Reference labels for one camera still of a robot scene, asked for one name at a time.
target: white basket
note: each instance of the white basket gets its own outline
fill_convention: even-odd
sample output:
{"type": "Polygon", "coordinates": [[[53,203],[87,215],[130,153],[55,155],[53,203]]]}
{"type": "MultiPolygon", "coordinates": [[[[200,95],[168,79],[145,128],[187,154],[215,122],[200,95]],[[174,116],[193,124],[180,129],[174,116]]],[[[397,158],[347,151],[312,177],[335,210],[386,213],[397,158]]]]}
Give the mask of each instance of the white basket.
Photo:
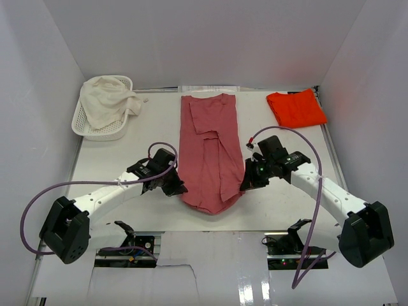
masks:
{"type": "MultiPolygon", "coordinates": [[[[130,78],[123,75],[110,76],[117,78],[119,81],[125,84],[127,89],[132,90],[133,83],[130,78]]],[[[75,134],[83,136],[88,140],[94,140],[96,142],[116,140],[125,135],[126,130],[128,129],[128,125],[126,124],[128,122],[128,115],[129,110],[126,110],[122,120],[115,121],[108,126],[102,127],[101,129],[94,129],[89,124],[84,108],[82,107],[81,102],[78,100],[71,127],[75,134]]]]}

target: white cloth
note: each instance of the white cloth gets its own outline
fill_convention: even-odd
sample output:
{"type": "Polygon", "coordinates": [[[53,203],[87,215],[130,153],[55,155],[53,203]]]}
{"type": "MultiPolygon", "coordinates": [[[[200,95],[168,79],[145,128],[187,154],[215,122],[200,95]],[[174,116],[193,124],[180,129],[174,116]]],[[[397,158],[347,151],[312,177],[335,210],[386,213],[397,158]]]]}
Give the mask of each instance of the white cloth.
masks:
{"type": "Polygon", "coordinates": [[[136,94],[112,76],[96,76],[86,81],[81,88],[79,100],[94,129],[101,129],[121,120],[127,109],[130,110],[130,115],[139,115],[142,107],[136,94]]]}

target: white backdrop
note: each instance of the white backdrop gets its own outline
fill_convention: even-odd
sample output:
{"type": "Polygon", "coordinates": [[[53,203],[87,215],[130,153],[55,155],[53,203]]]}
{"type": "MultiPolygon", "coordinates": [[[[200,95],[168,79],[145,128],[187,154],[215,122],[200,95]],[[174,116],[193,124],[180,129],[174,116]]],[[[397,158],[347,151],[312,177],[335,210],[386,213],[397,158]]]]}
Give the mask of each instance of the white backdrop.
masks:
{"type": "MultiPolygon", "coordinates": [[[[0,1],[0,304],[24,304],[35,255],[18,235],[24,207],[40,190],[69,179],[79,138],[70,122],[84,81],[41,0],[0,1]]],[[[27,217],[36,248],[53,200],[27,217]]]]}
{"type": "Polygon", "coordinates": [[[44,2],[85,78],[265,88],[320,84],[365,0],[44,2]]]}
{"type": "Polygon", "coordinates": [[[407,4],[367,1],[321,86],[350,190],[390,213],[395,246],[384,259],[399,305],[408,305],[407,4]]]}

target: red cloth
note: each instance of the red cloth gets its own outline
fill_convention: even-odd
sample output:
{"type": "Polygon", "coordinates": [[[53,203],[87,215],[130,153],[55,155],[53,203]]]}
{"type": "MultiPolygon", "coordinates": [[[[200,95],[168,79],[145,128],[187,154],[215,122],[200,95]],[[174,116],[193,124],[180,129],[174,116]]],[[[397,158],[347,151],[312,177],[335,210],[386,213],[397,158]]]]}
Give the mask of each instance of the red cloth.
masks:
{"type": "Polygon", "coordinates": [[[188,189],[182,200],[202,212],[219,214],[241,197],[235,96],[182,97],[178,175],[188,189]]]}
{"type": "Polygon", "coordinates": [[[296,129],[327,123],[312,89],[297,94],[276,92],[267,96],[266,100],[280,126],[296,129]]]}

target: pink shirt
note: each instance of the pink shirt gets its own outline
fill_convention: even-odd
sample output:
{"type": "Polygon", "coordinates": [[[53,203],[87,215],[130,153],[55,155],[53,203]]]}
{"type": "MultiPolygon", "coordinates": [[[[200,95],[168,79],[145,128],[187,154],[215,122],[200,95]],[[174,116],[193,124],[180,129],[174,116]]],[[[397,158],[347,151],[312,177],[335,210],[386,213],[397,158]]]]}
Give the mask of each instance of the pink shirt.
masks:
{"type": "Polygon", "coordinates": [[[235,104],[229,94],[183,96],[181,101],[178,175],[188,189],[181,198],[208,214],[219,214],[242,195],[244,163],[235,104]]]}

